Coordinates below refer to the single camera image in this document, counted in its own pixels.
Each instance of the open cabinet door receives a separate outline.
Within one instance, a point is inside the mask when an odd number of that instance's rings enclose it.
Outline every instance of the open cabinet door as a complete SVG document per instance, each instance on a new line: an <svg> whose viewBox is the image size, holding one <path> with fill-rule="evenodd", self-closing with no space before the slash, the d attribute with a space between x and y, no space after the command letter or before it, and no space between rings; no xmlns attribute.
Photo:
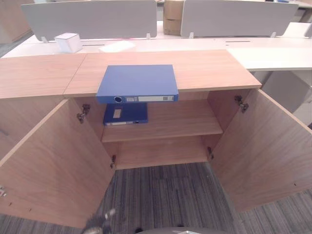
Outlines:
<svg viewBox="0 0 312 234"><path fill-rule="evenodd" d="M114 169L77 113L75 100L61 101L0 161L1 213L83 227L97 210Z"/></svg>
<svg viewBox="0 0 312 234"><path fill-rule="evenodd" d="M214 149L212 168L238 211L312 187L312 131L251 90Z"/></svg>

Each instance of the binder ring hole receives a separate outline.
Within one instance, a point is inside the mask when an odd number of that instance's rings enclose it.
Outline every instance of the binder ring hole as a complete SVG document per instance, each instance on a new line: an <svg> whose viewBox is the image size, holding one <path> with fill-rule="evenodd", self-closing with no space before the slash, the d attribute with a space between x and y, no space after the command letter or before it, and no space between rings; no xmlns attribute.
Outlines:
<svg viewBox="0 0 312 234"><path fill-rule="evenodd" d="M121 97L114 97L115 102L121 103L122 98Z"/></svg>

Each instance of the gray carpet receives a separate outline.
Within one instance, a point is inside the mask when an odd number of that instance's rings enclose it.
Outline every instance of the gray carpet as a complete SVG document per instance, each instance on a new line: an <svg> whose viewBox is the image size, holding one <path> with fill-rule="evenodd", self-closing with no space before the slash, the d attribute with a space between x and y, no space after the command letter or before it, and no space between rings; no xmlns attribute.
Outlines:
<svg viewBox="0 0 312 234"><path fill-rule="evenodd" d="M113 234L195 226L237 234L312 234L312 189L237 213L206 163L117 171L98 209L117 213ZM0 234L79 234L80 230L0 215Z"/></svg>

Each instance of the cabinet shelf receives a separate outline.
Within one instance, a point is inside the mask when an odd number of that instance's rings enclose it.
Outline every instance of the cabinet shelf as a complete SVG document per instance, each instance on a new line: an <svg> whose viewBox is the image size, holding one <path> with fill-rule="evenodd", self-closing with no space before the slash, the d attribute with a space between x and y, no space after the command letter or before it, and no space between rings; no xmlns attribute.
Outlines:
<svg viewBox="0 0 312 234"><path fill-rule="evenodd" d="M119 142L117 152L118 170L207 161L201 136Z"/></svg>
<svg viewBox="0 0 312 234"><path fill-rule="evenodd" d="M105 126L102 142L223 133L207 100L148 103L148 123Z"/></svg>

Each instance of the blue folder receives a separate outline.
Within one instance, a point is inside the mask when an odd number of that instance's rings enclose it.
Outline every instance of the blue folder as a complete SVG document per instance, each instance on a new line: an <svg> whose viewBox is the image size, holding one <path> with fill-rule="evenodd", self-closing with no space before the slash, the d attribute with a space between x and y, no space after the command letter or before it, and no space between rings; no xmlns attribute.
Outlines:
<svg viewBox="0 0 312 234"><path fill-rule="evenodd" d="M147 123L147 103L107 104L104 125Z"/></svg>
<svg viewBox="0 0 312 234"><path fill-rule="evenodd" d="M177 101L172 65L110 65L97 91L100 103Z"/></svg>

